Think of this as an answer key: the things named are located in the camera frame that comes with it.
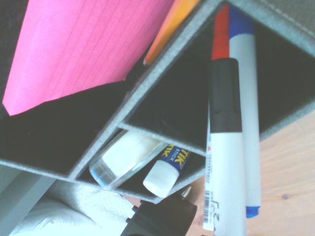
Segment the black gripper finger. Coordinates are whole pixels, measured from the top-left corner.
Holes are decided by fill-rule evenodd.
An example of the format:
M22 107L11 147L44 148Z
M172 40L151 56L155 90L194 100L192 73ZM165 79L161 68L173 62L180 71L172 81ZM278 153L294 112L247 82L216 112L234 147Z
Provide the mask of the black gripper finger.
M158 204L141 200L134 206L134 215L127 218L123 236L184 236L188 232L197 212L197 206L187 200L191 191L176 192Z

